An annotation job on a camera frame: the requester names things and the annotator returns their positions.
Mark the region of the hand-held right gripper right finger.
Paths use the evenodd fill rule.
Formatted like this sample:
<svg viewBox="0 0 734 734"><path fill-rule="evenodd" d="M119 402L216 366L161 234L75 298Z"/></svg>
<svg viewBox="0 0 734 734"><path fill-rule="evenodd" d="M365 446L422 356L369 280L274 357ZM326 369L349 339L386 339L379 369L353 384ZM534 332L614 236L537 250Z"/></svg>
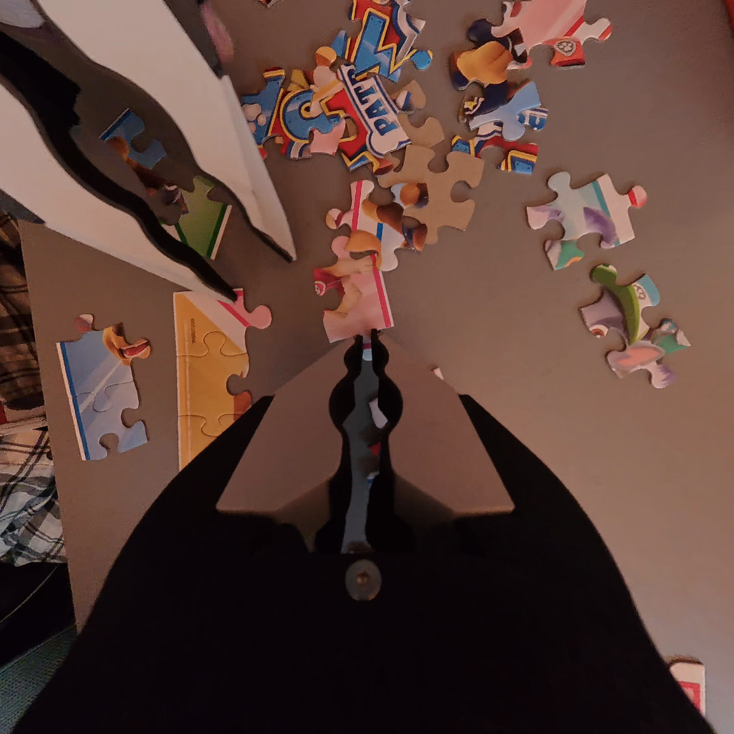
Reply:
<svg viewBox="0 0 734 734"><path fill-rule="evenodd" d="M513 512L458 392L390 339L372 333L371 344L380 466L369 494L368 544L411 551L437 527Z"/></svg>

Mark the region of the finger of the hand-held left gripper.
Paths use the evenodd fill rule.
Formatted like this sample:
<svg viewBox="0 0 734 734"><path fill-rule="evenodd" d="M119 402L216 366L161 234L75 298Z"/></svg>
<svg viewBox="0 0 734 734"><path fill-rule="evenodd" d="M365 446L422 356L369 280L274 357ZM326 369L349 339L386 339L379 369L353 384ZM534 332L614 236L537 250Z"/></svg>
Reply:
<svg viewBox="0 0 734 734"><path fill-rule="evenodd" d="M143 89L170 116L199 167L236 199L252 228L288 262L288 219L222 64L234 42L211 2L194 2L205 55L167 2L41 1L45 16L90 60Z"/></svg>
<svg viewBox="0 0 734 734"><path fill-rule="evenodd" d="M173 237L143 197L87 158L78 85L2 33L2 193L51 230L192 291L234 302L234 289Z"/></svg>

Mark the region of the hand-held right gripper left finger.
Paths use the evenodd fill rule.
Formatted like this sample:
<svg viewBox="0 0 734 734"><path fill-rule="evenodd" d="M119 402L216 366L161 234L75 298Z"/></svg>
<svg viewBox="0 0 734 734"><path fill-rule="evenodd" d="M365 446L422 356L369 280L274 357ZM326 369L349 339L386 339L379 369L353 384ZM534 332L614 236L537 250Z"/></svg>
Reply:
<svg viewBox="0 0 734 734"><path fill-rule="evenodd" d="M297 528L307 545L343 551L352 500L345 423L355 408L364 337L344 341L287 382L242 454L217 509Z"/></svg>

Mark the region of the yellow puzzle piece pale knob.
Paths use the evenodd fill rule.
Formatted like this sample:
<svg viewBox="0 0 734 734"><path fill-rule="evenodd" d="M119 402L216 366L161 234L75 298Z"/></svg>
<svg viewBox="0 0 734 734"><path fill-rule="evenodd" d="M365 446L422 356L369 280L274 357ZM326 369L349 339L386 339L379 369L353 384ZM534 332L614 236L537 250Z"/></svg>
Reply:
<svg viewBox="0 0 734 734"><path fill-rule="evenodd" d="M239 417L228 414L208 421L204 416L179 416L179 469L184 469Z"/></svg>

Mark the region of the yellow puzzle piece brown spot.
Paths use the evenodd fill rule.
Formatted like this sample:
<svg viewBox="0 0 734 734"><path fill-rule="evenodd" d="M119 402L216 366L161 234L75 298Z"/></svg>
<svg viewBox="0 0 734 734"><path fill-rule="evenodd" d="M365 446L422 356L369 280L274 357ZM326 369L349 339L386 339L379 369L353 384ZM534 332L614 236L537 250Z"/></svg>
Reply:
<svg viewBox="0 0 734 734"><path fill-rule="evenodd" d="M227 356L219 351L222 339L206 338L205 356L177 356L179 416L204 416L208 421L223 415L244 414L251 404L248 392L231 394L230 377L245 378L250 370L248 354Z"/></svg>

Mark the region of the pink dog puzzle section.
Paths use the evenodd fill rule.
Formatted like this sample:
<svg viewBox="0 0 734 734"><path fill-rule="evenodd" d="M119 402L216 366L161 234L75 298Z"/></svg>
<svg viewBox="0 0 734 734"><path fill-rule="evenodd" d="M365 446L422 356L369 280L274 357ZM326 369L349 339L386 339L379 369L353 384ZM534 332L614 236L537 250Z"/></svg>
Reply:
<svg viewBox="0 0 734 734"><path fill-rule="evenodd" d="M340 299L338 307L325 309L322 314L325 334L331 344L358 335L367 338L372 330L393 326L377 253L353 258L347 249L348 243L347 236L336 236L332 241L335 263L313 271L316 294L322 297L333 292Z"/></svg>

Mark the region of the pile of puzzle pieces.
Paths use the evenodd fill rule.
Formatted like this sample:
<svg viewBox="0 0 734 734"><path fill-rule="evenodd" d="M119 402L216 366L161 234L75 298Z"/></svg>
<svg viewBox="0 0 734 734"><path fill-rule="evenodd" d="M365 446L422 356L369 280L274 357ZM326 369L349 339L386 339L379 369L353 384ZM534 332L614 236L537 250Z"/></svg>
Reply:
<svg viewBox="0 0 734 734"><path fill-rule="evenodd" d="M360 31L350 37L340 31L331 45L315 54L310 72L271 68L263 73L264 87L242 98L242 111L263 156L264 144L277 141L290 159L313 154L339 153L350 170L370 166L375 177L398 170L405 148L422 145L434 149L443 142L440 121L427 119L418 127L409 115L425 105L415 84L389 92L385 81L397 83L406 62L428 68L432 52L417 49L425 21L413 18L408 2L353 2L350 19ZM523 143L527 129L540 130L547 110L532 81L513 83L512 70L531 64L532 49L552 50L555 68L577 68L586 63L587 41L602 42L612 32L608 18L586 19L587 2L504 2L502 21L480 18L466 32L469 48L454 52L448 63L451 84L457 91L475 86L479 95L463 101L460 122L473 132L470 139L455 136L451 150L482 159L482 152L503 152L499 169L523 175L533 173L538 156L534 142ZM326 223L332 229L349 227L348 251L377 253L382 271L394 270L398 249L421 251L427 227L404 215L404 208L427 205L424 183L390 187L393 200L377 205L373 183L352 184L352 207L331 210Z"/></svg>

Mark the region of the grey desk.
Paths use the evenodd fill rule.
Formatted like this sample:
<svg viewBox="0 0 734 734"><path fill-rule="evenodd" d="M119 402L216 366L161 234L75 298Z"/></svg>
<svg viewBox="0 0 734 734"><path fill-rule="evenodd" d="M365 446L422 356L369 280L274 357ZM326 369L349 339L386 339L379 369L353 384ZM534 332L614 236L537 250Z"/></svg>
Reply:
<svg viewBox="0 0 734 734"><path fill-rule="evenodd" d="M459 396L515 508L418 531L388 453L366 554L338 552L346 472L309 552L216 504L274 398L162 490L14 732L715 732L553 471Z"/></svg>

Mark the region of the green white puzzle piece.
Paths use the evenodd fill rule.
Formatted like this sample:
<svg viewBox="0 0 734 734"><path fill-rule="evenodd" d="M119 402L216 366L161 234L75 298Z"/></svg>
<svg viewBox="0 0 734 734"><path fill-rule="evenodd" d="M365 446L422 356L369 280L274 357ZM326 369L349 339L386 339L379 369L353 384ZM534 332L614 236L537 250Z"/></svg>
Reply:
<svg viewBox="0 0 734 734"><path fill-rule="evenodd" d="M196 176L194 185L193 192L182 192L185 207L179 221L175 225L161 225L180 242L203 257L214 260L233 207L209 197L214 188L214 183L209 179Z"/></svg>

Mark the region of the plaid clothing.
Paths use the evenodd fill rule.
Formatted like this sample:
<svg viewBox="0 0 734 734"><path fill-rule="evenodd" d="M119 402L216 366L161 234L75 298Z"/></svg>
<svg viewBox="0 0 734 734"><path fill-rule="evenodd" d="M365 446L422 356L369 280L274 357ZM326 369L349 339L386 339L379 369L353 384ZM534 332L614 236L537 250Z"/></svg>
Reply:
<svg viewBox="0 0 734 734"><path fill-rule="evenodd" d="M66 563L32 309L14 218L1 227L1 557Z"/></svg>

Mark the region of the blue sky puzzle section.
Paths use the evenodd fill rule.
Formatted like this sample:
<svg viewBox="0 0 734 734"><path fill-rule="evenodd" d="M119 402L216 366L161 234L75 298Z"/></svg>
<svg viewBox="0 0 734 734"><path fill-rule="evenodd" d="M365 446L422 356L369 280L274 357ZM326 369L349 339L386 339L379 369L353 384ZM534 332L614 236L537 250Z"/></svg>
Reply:
<svg viewBox="0 0 734 734"><path fill-rule="evenodd" d="M151 342L128 341L122 324L96 329L92 314L75 317L74 326L78 338L59 342L57 353L81 458L106 458L106 435L117 438L118 453L145 445L145 423L127 426L123 412L140 406L132 363L151 356Z"/></svg>

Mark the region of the green purple joined puzzle pieces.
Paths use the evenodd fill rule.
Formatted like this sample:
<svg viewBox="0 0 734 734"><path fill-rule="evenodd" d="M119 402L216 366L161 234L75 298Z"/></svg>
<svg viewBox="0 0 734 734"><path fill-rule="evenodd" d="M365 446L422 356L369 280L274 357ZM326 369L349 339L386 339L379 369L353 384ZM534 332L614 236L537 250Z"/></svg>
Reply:
<svg viewBox="0 0 734 734"><path fill-rule="evenodd" d="M647 372L654 388L667 388L675 381L675 374L664 363L665 358L691 344L676 321L666 318L652 326L645 320L645 309L660 302L659 290L649 276L620 284L617 275L617 269L609 264L591 271L590 279L601 287L601 294L597 301L580 308L582 321L597 338L610 332L622 338L623 348L606 354L606 362L617 377Z"/></svg>

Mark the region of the white purple teal puzzle piece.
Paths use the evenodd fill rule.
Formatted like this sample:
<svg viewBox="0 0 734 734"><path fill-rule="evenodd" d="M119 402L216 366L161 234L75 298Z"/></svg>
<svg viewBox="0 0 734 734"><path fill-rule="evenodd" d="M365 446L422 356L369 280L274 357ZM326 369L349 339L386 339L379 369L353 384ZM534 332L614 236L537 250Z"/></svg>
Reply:
<svg viewBox="0 0 734 734"><path fill-rule="evenodd" d="M571 174L561 171L550 176L547 188L556 193L555 199L544 205L526 207L526 217L529 227L534 230L553 221L562 225L563 237L547 240L544 244L553 270L562 270L582 260L583 251L578 240L587 234L598 234L603 249L618 247L634 239L628 211L644 207L648 199L647 191L641 185L620 194L608 174L573 188Z"/></svg>

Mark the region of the grey fabric seat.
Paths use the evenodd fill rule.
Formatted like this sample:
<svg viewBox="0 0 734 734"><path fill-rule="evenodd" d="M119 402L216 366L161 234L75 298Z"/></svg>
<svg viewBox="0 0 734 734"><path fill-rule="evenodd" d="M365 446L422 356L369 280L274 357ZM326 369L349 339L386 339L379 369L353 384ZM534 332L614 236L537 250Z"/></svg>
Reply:
<svg viewBox="0 0 734 734"><path fill-rule="evenodd" d="M2 696L11 691L43 689L68 657L77 638L77 628L71 625L2 667Z"/></svg>

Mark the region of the pink striped puzzle piece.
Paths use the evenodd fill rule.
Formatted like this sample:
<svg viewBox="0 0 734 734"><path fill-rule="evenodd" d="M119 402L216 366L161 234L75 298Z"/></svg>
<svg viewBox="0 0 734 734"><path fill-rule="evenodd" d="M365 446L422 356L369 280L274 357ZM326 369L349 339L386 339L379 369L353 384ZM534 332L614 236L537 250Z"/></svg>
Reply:
<svg viewBox="0 0 734 734"><path fill-rule="evenodd" d="M691 656L669 656L666 665L694 707L705 716L706 673L702 661Z"/></svg>

